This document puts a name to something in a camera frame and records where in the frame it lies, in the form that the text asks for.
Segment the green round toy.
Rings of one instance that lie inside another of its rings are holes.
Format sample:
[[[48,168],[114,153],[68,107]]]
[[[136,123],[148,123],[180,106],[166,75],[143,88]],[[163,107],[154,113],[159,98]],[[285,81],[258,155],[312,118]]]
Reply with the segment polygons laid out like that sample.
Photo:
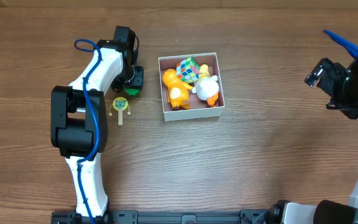
[[[140,90],[138,89],[133,89],[133,88],[125,88],[124,91],[129,95],[129,96],[137,96],[140,93]]]

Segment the yellow wooden rattle drum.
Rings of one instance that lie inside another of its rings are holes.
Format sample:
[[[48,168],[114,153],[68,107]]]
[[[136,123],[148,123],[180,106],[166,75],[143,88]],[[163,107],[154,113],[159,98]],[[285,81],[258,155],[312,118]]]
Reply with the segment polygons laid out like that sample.
[[[117,125],[123,126],[123,112],[127,110],[127,115],[128,116],[131,115],[128,100],[122,96],[115,98],[109,107],[109,113],[108,113],[109,116],[113,115],[112,113],[113,108],[117,111]]]

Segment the orange plastic bear toy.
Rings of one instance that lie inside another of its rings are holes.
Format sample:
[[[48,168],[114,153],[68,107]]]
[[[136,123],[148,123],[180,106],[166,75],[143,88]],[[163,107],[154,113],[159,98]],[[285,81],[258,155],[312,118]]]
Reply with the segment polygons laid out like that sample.
[[[167,102],[171,104],[174,110],[183,108],[190,109],[189,91],[193,87],[177,77],[176,70],[170,68],[166,70],[162,77],[163,84],[167,87]]]

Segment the multicoloured puzzle cube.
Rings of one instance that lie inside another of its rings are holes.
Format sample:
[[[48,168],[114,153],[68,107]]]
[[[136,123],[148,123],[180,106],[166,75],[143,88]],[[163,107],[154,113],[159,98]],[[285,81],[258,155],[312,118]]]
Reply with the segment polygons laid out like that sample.
[[[194,61],[192,57],[188,57],[177,63],[176,67],[177,77],[187,83],[194,83],[199,79],[200,66]]]

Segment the white yellow plush duck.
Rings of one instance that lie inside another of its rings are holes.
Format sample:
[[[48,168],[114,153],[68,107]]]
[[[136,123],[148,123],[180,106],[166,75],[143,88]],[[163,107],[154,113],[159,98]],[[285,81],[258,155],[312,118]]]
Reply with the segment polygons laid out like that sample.
[[[197,94],[200,100],[206,101],[209,107],[215,107],[216,101],[219,98],[219,83],[218,76],[209,74],[209,67],[207,64],[200,66],[200,74],[194,87],[191,90],[193,94]]]

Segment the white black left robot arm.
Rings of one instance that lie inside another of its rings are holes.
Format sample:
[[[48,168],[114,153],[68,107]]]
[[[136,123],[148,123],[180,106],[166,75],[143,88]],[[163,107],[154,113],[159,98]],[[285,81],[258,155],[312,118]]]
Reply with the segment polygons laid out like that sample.
[[[100,40],[81,75],[51,92],[51,142],[68,164],[77,204],[75,211],[55,212],[52,223],[111,223],[109,199],[103,185],[101,153],[108,124],[105,95],[112,87],[139,91],[143,68],[137,66],[139,38]]]

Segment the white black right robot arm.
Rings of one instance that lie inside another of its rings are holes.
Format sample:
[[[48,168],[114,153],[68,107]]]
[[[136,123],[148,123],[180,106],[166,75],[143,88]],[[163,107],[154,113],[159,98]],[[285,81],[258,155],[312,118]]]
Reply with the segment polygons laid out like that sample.
[[[353,61],[344,67],[328,58],[322,58],[305,78],[305,83],[310,87],[317,86],[329,95],[327,109],[341,111],[347,118],[357,119],[358,46],[330,30],[325,30],[324,33],[346,49]],[[317,205],[305,205],[281,200],[260,214],[255,223],[358,224],[358,178],[347,204],[322,200]]]

